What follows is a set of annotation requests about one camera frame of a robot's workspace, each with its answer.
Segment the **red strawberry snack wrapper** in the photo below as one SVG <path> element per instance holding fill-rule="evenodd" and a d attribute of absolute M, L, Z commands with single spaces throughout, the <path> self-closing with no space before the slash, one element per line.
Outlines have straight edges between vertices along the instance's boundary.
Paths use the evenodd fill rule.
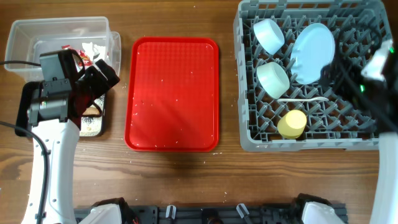
<path fill-rule="evenodd" d="M 83 50 L 76 50 L 72 48 L 70 45 L 63 45 L 63 50 L 74 50 L 77 53 L 77 56 L 74 56 L 75 62 L 79 67 L 89 67 L 93 64 L 93 61 L 89 58 L 89 56 Z"/>

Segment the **white plastic spoon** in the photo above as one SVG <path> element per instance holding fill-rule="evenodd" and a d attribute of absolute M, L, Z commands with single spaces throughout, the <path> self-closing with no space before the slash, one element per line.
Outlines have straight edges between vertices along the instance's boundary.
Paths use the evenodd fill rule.
<path fill-rule="evenodd" d="M 317 96 L 314 98 L 279 98 L 278 102 L 312 102 L 312 101 L 329 101 L 328 98 Z"/>

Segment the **light blue plate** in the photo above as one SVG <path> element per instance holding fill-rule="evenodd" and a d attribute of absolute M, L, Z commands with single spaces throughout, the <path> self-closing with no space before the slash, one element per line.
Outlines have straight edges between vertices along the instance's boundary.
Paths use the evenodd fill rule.
<path fill-rule="evenodd" d="M 307 85 L 318 81 L 323 67 L 332 63 L 335 40 L 327 26 L 314 23 L 304 28 L 297 37 L 290 56 L 295 60 L 290 69 L 295 81 Z"/>

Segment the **white rice grains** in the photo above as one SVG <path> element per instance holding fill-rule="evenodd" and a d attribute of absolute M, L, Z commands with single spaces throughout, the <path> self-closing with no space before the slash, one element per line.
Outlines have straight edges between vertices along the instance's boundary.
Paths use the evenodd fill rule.
<path fill-rule="evenodd" d="M 104 105 L 106 102 L 106 95 L 97 98 L 91 106 L 95 106 L 101 110 L 99 117 L 82 117 L 80 137 L 95 137 L 101 135 L 103 131 Z"/>

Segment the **yellow plastic cup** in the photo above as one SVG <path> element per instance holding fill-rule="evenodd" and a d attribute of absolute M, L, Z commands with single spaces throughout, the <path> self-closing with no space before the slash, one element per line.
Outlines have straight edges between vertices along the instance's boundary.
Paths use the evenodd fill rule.
<path fill-rule="evenodd" d="M 306 114 L 300 110 L 292 110 L 278 122 L 277 130 L 284 138 L 296 139 L 304 132 L 306 124 Z"/>

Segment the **light green bowl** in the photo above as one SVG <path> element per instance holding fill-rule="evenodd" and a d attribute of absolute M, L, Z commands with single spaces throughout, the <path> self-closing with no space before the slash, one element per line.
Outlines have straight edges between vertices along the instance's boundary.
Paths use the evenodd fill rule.
<path fill-rule="evenodd" d="M 274 99 L 279 99 L 290 87 L 289 78 L 278 63 L 269 62 L 258 66 L 256 73 L 263 89 Z"/>

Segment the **light blue bowl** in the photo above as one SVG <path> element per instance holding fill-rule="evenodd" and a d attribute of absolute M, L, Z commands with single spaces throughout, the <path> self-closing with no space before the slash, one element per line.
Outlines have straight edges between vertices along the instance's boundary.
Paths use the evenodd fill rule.
<path fill-rule="evenodd" d="M 277 53 L 285 44 L 282 30 L 272 19 L 255 23 L 254 34 L 262 48 L 271 55 Z"/>

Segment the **brown carrot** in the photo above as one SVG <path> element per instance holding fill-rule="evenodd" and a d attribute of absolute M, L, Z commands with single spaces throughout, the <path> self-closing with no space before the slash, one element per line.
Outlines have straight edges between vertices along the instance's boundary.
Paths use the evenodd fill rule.
<path fill-rule="evenodd" d="M 101 110 L 96 108 L 95 106 L 91 106 L 86 109 L 83 113 L 83 117 L 99 117 L 101 116 Z"/>

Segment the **white napkin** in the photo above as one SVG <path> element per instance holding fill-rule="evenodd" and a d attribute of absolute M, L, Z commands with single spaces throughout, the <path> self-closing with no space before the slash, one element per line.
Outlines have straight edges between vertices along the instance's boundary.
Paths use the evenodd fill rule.
<path fill-rule="evenodd" d="M 92 62 L 97 60 L 106 59 L 106 47 L 90 43 L 82 43 L 84 53 L 89 57 Z"/>

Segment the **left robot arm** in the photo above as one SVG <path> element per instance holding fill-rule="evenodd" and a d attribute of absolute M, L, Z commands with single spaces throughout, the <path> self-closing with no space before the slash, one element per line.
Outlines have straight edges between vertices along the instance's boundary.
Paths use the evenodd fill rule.
<path fill-rule="evenodd" d="M 34 143 L 32 177 L 23 223 L 75 223 L 73 163 L 83 113 L 120 79 L 105 60 L 86 67 L 76 50 L 41 54 L 44 79 L 27 107 Z"/>

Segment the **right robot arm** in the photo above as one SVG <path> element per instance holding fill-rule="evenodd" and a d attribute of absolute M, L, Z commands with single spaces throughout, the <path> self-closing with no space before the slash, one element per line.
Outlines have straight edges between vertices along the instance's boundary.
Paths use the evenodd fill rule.
<path fill-rule="evenodd" d="M 371 60 L 353 80 L 340 62 L 337 71 L 337 89 L 346 101 L 369 111 L 377 120 L 378 138 L 361 140 L 350 134 L 348 139 L 309 139 L 306 148 L 369 147 L 377 142 L 379 174 L 374 198 L 371 223 L 397 223 L 397 51 L 391 39 L 385 40 L 373 53 Z"/>

